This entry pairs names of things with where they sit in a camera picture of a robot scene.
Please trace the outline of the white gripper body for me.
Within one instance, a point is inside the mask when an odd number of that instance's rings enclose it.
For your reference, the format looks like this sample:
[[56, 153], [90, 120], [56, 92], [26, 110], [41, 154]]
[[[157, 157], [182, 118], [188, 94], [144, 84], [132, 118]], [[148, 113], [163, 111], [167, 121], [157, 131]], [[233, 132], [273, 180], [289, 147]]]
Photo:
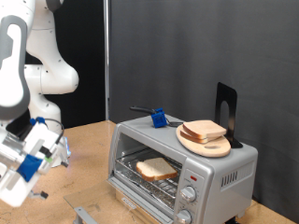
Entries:
[[1, 128], [0, 200], [20, 207], [42, 175], [68, 161], [64, 143], [64, 125], [58, 120], [32, 120], [23, 138]]

